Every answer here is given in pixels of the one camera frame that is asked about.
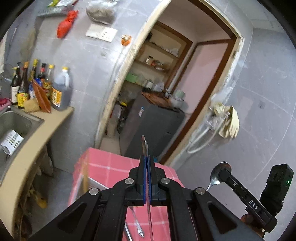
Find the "person's right hand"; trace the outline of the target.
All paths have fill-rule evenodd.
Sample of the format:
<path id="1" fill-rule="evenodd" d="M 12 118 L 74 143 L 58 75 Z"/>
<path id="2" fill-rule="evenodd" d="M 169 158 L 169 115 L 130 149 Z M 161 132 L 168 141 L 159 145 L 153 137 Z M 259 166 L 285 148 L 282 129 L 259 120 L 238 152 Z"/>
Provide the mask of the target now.
<path id="1" fill-rule="evenodd" d="M 258 224 L 255 222 L 253 216 L 249 213 L 244 214 L 240 220 L 245 223 L 249 228 L 256 232 L 261 238 L 264 237 L 265 231 L 262 228 L 259 228 Z"/>

